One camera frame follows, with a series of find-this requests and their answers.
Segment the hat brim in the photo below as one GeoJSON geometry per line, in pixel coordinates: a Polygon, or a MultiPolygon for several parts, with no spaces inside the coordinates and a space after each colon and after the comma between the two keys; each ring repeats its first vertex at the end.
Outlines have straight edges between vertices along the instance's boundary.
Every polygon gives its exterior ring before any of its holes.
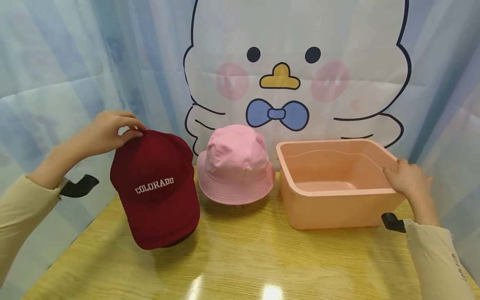
{"type": "Polygon", "coordinates": [[[192,234],[200,220],[200,203],[193,174],[167,199],[124,201],[120,195],[120,200],[133,239],[144,250],[175,244],[192,234]]]}
{"type": "Polygon", "coordinates": [[[258,201],[268,195],[275,184],[275,168],[268,163],[265,175],[251,184],[225,183],[213,179],[205,171],[206,151],[197,159],[198,183],[200,189],[211,200],[226,205],[244,205],[258,201]]]}

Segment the red baseball cap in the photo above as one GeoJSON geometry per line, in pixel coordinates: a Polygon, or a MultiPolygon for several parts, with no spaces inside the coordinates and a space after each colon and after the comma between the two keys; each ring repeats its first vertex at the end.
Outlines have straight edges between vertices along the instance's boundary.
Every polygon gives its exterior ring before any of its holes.
{"type": "Polygon", "coordinates": [[[117,149],[110,181],[133,239],[150,250],[173,246],[191,235],[200,220],[200,204],[187,143],[154,130],[143,134],[117,149]]]}

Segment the pink plastic basin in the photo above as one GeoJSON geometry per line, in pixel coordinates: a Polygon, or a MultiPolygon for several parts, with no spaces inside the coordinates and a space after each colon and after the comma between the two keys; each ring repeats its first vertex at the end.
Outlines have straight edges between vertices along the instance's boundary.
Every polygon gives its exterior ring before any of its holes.
{"type": "Polygon", "coordinates": [[[283,142],[280,195],[295,229],[378,226],[405,199],[385,179],[396,157],[367,139],[283,142]]]}

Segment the black clip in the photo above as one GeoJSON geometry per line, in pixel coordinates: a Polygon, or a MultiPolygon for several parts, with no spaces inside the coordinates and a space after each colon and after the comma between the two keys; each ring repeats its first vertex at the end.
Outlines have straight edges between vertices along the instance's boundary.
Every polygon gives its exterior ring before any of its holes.
{"type": "Polygon", "coordinates": [[[99,184],[97,178],[85,174],[77,183],[68,180],[63,189],[61,189],[60,195],[71,198],[80,198],[87,195],[97,184],[99,184]]]}
{"type": "Polygon", "coordinates": [[[385,228],[388,230],[394,230],[398,232],[406,233],[405,224],[403,220],[397,219],[396,215],[393,213],[384,213],[382,215],[382,221],[384,222],[385,228]]]}

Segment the cartoon character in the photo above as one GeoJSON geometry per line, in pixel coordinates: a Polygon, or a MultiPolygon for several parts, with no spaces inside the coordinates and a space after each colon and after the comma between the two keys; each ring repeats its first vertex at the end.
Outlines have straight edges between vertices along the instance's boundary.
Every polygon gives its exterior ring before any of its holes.
{"type": "Polygon", "coordinates": [[[285,140],[391,146],[403,125],[385,110],[410,78],[407,12],[408,0],[197,0],[183,62],[193,151],[230,124],[256,128],[271,157],[285,140]]]}

